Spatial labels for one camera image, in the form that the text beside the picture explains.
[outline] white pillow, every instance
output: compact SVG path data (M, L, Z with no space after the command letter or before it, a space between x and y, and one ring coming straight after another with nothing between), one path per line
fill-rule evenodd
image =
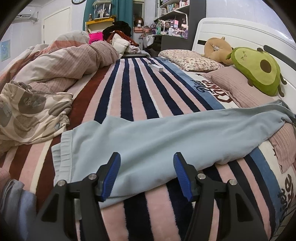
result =
M112 46L116 49L119 54L123 54L130 42L122 38L113 38Z

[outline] pillow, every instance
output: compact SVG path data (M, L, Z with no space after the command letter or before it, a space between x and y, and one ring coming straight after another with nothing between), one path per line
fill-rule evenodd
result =
M118 34L115 34L112 39L112 46L119 54L124 54L124 51L130 44L129 41L122 39Z
M251 108L274 101L272 97L263 94L256 87L251 87L247 78L232 66L201 75L226 90L229 97L239 107ZM296 158L294 127L286 122L281 129L269 138L269 141L277 155L281 172L286 172Z
M223 64L190 50L168 49L161 51L158 56L167 58L186 71L209 72L224 67Z

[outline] white headboard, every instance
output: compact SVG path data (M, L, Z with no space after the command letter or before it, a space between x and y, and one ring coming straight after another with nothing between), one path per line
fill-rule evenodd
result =
M192 51L204 53L204 44L210 38L225 37L225 40L233 47L249 47L257 49L261 47L273 56L274 50L267 50L268 46L285 55L281 57L289 65L296 69L296 44L286 35L268 26L234 18L204 18L197 27ZM296 113L296 70L284 61L275 57L278 62L287 85L281 84L285 94L285 101L291 110Z

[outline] white door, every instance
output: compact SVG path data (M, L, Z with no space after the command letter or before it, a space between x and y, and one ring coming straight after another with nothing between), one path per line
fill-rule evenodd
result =
M43 43L50 44L61 34L71 31L71 7L61 9L43 19Z

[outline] wall clock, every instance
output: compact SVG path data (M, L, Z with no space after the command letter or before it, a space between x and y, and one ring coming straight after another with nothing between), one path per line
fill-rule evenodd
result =
M75 5L78 5L80 3L83 3L84 1L86 1L86 0L72 0L72 3Z

